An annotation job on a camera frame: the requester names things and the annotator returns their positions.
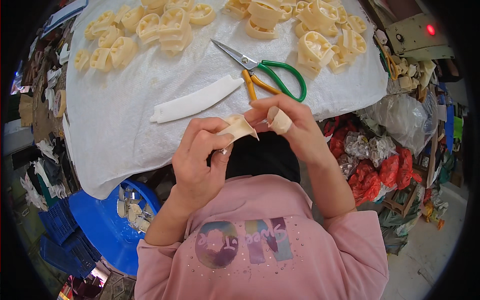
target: person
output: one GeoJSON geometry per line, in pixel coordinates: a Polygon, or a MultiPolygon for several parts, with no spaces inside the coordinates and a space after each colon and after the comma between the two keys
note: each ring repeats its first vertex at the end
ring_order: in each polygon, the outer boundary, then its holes
{"type": "Polygon", "coordinates": [[[135,299],[379,299],[388,265],[377,214],[357,211],[310,109],[283,94],[251,106],[244,116],[260,141],[226,147],[220,118],[187,126],[172,158],[177,183],[137,246],[135,299]],[[282,136],[263,122],[272,106],[292,119],[282,136]]]}

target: woman's right hand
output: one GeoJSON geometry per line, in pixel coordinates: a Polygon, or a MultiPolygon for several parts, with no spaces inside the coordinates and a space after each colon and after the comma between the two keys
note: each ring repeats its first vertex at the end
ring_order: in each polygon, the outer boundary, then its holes
{"type": "Polygon", "coordinates": [[[321,164],[328,161],[325,160],[325,156],[332,156],[324,135],[313,119],[312,111],[308,106],[285,94],[255,100],[250,105],[253,109],[245,112],[245,119],[253,127],[260,127],[259,131],[262,131],[261,128],[265,126],[261,122],[266,119],[268,109],[272,106],[278,107],[292,119],[290,129],[283,136],[300,160],[307,164],[321,164]]]}

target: red plastic bag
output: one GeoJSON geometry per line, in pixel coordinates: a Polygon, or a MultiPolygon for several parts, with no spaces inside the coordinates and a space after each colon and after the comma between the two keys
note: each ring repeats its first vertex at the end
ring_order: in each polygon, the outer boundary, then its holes
{"type": "Polygon", "coordinates": [[[392,188],[395,185],[398,174],[399,156],[393,155],[382,162],[380,168],[380,180],[386,187],[392,188]]]}
{"type": "Polygon", "coordinates": [[[396,151],[400,155],[400,169],[398,170],[398,174],[396,177],[396,184],[398,186],[399,190],[403,190],[407,186],[410,185],[410,179],[413,177],[413,179],[416,182],[421,182],[421,177],[419,174],[414,174],[412,170],[412,154],[410,150],[401,148],[397,146],[396,151]]]}
{"type": "Polygon", "coordinates": [[[355,205],[359,206],[365,201],[372,201],[380,192],[380,177],[368,159],[362,160],[357,166],[355,174],[348,181],[352,189],[355,205]]]}
{"type": "Polygon", "coordinates": [[[342,154],[345,154],[343,148],[343,140],[349,131],[357,131],[357,127],[353,125],[351,121],[348,121],[346,126],[338,128],[330,139],[330,152],[332,152],[335,158],[339,158],[342,154]]]}

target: scissors blade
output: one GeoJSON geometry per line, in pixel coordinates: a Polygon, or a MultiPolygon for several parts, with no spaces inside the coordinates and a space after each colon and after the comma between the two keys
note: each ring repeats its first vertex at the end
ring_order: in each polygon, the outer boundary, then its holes
{"type": "Polygon", "coordinates": [[[225,51],[228,55],[230,55],[234,60],[238,61],[239,64],[241,64],[245,69],[251,71],[253,68],[258,66],[258,63],[251,58],[248,58],[247,56],[233,50],[229,46],[226,46],[220,42],[217,42],[213,39],[211,39],[215,45],[219,46],[223,51],[225,51]]]}

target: green scissors handle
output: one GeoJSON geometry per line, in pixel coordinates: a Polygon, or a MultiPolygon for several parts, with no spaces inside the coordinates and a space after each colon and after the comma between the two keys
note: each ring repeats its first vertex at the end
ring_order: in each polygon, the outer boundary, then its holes
{"type": "Polygon", "coordinates": [[[272,61],[272,60],[263,60],[261,63],[258,64],[257,68],[259,68],[263,72],[267,73],[267,75],[270,78],[272,78],[273,81],[275,81],[275,83],[278,85],[280,90],[282,90],[282,92],[285,95],[297,100],[298,102],[302,102],[303,100],[305,100],[305,97],[307,96],[307,85],[305,84],[305,80],[303,79],[302,75],[294,67],[290,66],[289,64],[283,63],[283,62],[272,61]],[[278,75],[275,74],[275,72],[273,72],[273,70],[270,69],[269,67],[282,68],[282,69],[285,69],[285,70],[289,71],[290,73],[292,73],[300,84],[300,90],[301,90],[300,97],[296,98],[295,96],[293,96],[292,93],[283,84],[282,80],[278,77],[278,75]]]}

